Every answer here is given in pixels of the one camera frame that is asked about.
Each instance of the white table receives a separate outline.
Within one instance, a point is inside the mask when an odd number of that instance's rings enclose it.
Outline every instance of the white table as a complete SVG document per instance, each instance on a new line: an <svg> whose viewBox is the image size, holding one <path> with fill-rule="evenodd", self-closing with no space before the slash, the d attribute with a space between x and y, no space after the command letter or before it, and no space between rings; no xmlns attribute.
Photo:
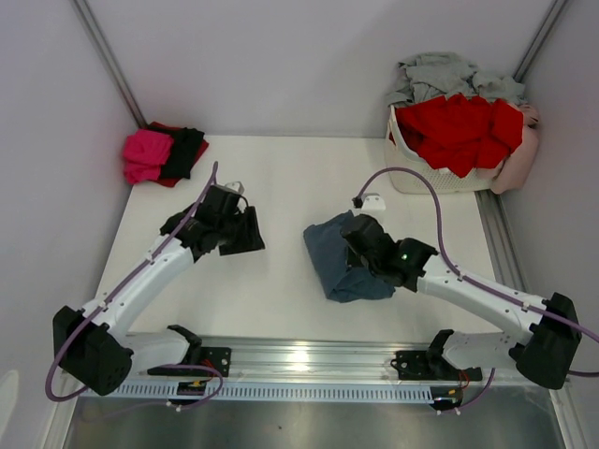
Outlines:
<svg viewBox="0 0 599 449"><path fill-rule="evenodd" d="M429 342L443 328L494 327L443 300L398 289L391 299L339 304L325 299L302 231L351 208L351 198L384 166L382 139L210 137L192 180L168 189L133 188L100 290L114 285L153 243L166 219L191 204L219 161L220 183L242 181L255 205L266 251L201 258L175 279L132 330L179 324L201 336L291 340ZM406 196L387 175L369 189L387 202L395 239L438 246L428 196ZM493 278L474 194L442 196L446 247L461 265Z"/></svg>

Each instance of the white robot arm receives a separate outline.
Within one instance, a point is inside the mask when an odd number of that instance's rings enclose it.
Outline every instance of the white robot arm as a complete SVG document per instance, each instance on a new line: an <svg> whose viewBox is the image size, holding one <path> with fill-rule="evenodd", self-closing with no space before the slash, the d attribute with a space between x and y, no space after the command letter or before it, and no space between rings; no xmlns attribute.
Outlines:
<svg viewBox="0 0 599 449"><path fill-rule="evenodd" d="M98 395L114 391L130 372L149 370L158 374L163 365L198 365L201 339L180 326L169 326L155 334L127 335L139 314L179 273L202 255L219 247L221 255L264 249L259 235L256 210L238 207L238 189L212 186L193 218L160 252L167 235L174 232L187 210L170 217L146 257L145 264L108 307L104 297L88 302L79 311L63 307L53 319L54 352L58 354L86 317L104 307L73 340L59 366ZM561 388L580 342L580 334L569 326L519 308L495 295L464 282L478 280L496 291L518 296L525 304L552 311L577 322L572 301L559 294L550 300L517 292L484 280L460 268L460 276L431 246L415 240L393 241L369 215L347 223L342 236L348 247L348 265L367 267L374 276L398 287L447 300L493 323L503 332L463 334L441 330L427 351L399 351L392 361L401 379L457 381L468 372L481 380L480 368L517 369L531 381L546 388Z"/></svg>
<svg viewBox="0 0 599 449"><path fill-rule="evenodd" d="M358 215L342 229L348 243L348 265L367 267L385 281L447 300L499 327L503 332L464 334L440 331L428 351L399 351L391 365L405 380L458 380L461 370L480 380L481 368L517 369L546 388L562 388L580 342L567 325L527 310L535 306L577 323L572 301L560 294L550 300L515 291L460 267L458 276L436 249L416 239L393 241L370 215ZM519 308L464 282L518 297Z"/></svg>
<svg viewBox="0 0 599 449"><path fill-rule="evenodd" d="M58 311L53 319L56 354L74 329L101 308L74 339L59 366L104 396L118 388L129 373L156 370L163 365L199 365L201 339L181 326L169 326L158 333L127 332L156 295L202 255L216 247L221 255L265 248L256 209L246 203L240 210L242 199L240 182L211 186L193 217L168 242L188 210L167 220L160 229L161 236L145 254L148 263L136 265L142 268L134 271L109 306L104 302L109 292L102 292L79 311L67 306ZM161 246L164 248L155 257Z"/></svg>

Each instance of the pink towel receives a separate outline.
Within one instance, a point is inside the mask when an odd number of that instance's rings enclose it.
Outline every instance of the pink towel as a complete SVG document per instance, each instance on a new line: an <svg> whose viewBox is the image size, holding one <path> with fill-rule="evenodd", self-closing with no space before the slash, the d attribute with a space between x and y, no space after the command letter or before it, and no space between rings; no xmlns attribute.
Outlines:
<svg viewBox="0 0 599 449"><path fill-rule="evenodd" d="M167 134L140 129L124 143L123 157L129 162L146 166L162 166L170 155L174 140Z"/></svg>
<svg viewBox="0 0 599 449"><path fill-rule="evenodd" d="M142 181L156 181L160 176L160 166L145 166L127 162L124 165L124 178L130 184L137 184Z"/></svg>
<svg viewBox="0 0 599 449"><path fill-rule="evenodd" d="M496 168L476 170L476 176L483 180L494 178L490 190L499 195L506 190L521 189L533 168L534 157L539 146L539 136L530 125L539 123L539 113L531 105L517 107L510 104L514 109L519 109L524 115L524 126L522 127L522 143L516 150Z"/></svg>
<svg viewBox="0 0 599 449"><path fill-rule="evenodd" d="M536 130L524 126L522 128L522 143L505 161L501 173L490 187L495 194L506 190L521 189L533 168L534 157L539 146Z"/></svg>

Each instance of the metal floor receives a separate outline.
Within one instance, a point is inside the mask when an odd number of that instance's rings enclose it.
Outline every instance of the metal floor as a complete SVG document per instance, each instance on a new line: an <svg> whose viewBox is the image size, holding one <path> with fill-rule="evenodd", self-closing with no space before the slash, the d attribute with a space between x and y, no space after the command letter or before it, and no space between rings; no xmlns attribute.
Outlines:
<svg viewBox="0 0 599 449"><path fill-rule="evenodd" d="M187 413L151 406L93 420L135 404L82 398L65 449L564 448L547 390L496 386L461 416L420 405L224 401Z"/></svg>

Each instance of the white laundry basket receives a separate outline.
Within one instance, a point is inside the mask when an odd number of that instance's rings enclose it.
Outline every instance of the white laundry basket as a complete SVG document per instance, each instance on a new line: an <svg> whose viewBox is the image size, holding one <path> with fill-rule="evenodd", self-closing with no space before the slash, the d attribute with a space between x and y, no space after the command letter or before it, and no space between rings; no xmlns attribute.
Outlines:
<svg viewBox="0 0 599 449"><path fill-rule="evenodd" d="M490 188L493 180L481 180L473 169L468 176L460 178L448 168L435 170L429 164L410 150L403 140L400 128L395 117L395 107L391 107L391 117L387 126L385 141L385 162L387 167L411 168L424 176L434 187L438 194L453 194L456 192L474 192ZM389 173L393 187L404 194L427 194L429 190L421 180L409 173L399 171Z"/></svg>

